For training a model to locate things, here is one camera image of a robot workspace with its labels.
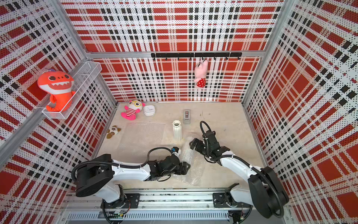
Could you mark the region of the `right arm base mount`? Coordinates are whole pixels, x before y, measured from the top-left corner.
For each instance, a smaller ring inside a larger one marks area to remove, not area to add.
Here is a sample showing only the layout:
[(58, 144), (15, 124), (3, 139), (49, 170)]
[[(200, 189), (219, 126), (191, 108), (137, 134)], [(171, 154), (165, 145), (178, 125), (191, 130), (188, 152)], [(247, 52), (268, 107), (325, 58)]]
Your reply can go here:
[(250, 208), (251, 205), (243, 202), (235, 202), (233, 198), (225, 192), (213, 193), (213, 206), (214, 208)]

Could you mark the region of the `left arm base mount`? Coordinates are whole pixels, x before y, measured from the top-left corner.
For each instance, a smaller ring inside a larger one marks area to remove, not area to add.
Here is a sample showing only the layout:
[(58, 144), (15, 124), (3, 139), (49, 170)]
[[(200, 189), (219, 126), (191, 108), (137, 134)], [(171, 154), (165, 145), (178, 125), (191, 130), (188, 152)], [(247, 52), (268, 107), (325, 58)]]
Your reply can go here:
[(106, 201), (101, 203), (101, 209), (137, 209), (139, 205), (140, 194), (124, 194), (119, 200), (116, 200), (112, 203)]

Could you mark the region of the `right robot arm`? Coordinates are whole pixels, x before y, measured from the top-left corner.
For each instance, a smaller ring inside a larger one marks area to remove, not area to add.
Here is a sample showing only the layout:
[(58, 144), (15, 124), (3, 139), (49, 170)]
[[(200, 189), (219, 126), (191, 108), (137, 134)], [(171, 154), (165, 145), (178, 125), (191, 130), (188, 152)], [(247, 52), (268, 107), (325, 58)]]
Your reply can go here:
[(283, 207), (289, 202), (289, 197), (275, 171), (268, 166), (254, 166), (236, 156), (229, 148), (221, 146), (216, 139), (216, 132), (211, 130), (207, 122), (200, 122), (200, 130), (202, 140), (193, 139), (189, 147), (203, 155), (207, 162), (231, 170), (249, 185), (249, 189), (244, 190), (238, 183), (232, 184), (225, 189), (218, 203), (228, 207), (244, 203), (256, 208), (265, 218), (283, 218)]

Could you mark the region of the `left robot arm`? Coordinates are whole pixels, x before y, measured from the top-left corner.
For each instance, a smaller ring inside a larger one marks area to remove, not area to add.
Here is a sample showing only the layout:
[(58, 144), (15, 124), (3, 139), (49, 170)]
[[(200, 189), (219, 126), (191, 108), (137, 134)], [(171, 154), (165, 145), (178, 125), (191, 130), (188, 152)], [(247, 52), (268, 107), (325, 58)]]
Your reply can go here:
[(191, 165), (179, 159), (180, 153), (178, 147), (156, 147), (147, 153), (142, 164), (117, 161), (110, 154), (82, 162), (71, 172), (71, 179), (76, 184), (75, 194), (77, 197), (94, 195), (107, 203), (122, 201), (125, 198), (123, 187), (115, 181), (152, 182), (165, 176), (186, 175)]

